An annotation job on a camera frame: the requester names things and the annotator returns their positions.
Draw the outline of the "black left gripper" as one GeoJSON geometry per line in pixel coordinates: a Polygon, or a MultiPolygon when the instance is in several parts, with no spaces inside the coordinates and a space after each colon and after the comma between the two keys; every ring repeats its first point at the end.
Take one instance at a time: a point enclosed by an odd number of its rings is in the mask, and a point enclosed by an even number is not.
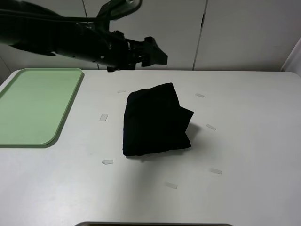
{"type": "Polygon", "coordinates": [[[109,38],[109,60],[107,72],[135,70],[137,63],[142,66],[167,65],[168,56],[157,45],[153,37],[144,38],[143,42],[126,39],[120,31],[113,31],[109,38]]]}

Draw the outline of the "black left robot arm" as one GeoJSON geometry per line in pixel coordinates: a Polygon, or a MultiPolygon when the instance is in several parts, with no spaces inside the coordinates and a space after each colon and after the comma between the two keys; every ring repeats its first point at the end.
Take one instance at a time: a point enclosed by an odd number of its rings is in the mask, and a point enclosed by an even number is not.
{"type": "Polygon", "coordinates": [[[96,17],[65,17],[18,0],[0,3],[0,41],[15,49],[44,56],[62,55],[106,66],[107,71],[166,65],[168,56],[153,37],[143,41],[109,30],[110,21],[136,12],[140,0],[111,0],[96,17]]]}

